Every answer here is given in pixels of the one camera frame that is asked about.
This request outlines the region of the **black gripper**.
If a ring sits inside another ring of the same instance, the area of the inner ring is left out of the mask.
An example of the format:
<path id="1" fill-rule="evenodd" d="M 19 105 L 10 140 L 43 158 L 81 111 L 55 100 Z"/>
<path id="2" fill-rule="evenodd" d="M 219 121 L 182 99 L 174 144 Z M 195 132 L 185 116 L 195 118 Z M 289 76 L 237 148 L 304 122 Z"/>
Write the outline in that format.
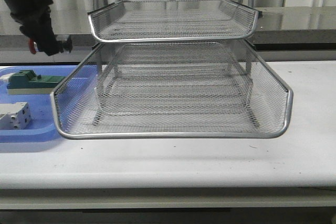
<path id="1" fill-rule="evenodd" d="M 36 42 L 45 52 L 58 49 L 51 24 L 50 5 L 53 0 L 11 0 L 11 18 L 20 24 L 19 30 Z"/>

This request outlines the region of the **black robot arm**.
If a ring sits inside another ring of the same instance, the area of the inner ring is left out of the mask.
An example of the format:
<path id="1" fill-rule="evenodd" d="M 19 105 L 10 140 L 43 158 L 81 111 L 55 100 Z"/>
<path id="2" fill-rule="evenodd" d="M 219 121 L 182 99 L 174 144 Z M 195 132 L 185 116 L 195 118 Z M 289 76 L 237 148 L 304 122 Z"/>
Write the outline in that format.
<path id="1" fill-rule="evenodd" d="M 69 35 L 55 35 L 51 24 L 50 5 L 53 0 L 4 0 L 11 18 L 20 24 L 20 32 L 29 38 L 29 51 L 52 56 L 72 51 Z"/>

